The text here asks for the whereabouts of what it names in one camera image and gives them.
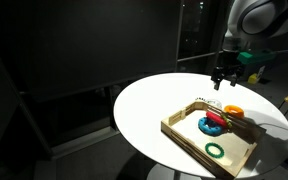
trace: round white table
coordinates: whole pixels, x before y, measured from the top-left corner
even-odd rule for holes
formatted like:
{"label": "round white table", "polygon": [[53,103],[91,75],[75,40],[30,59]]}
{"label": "round white table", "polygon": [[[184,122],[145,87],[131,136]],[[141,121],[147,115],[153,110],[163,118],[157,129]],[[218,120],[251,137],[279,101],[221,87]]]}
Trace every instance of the round white table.
{"label": "round white table", "polygon": [[[117,127],[130,144],[159,164],[189,175],[214,178],[161,131],[161,121],[198,97],[216,99],[222,107],[229,104],[241,107],[245,117],[267,129],[237,178],[254,177],[273,170],[288,157],[287,119],[262,96],[229,83],[223,80],[217,91],[211,77],[205,75],[168,73],[141,79],[125,88],[117,98],[114,105]],[[149,178],[152,174],[162,175],[157,173],[158,169],[163,170],[164,175],[168,173],[161,165],[152,169],[154,172]]]}

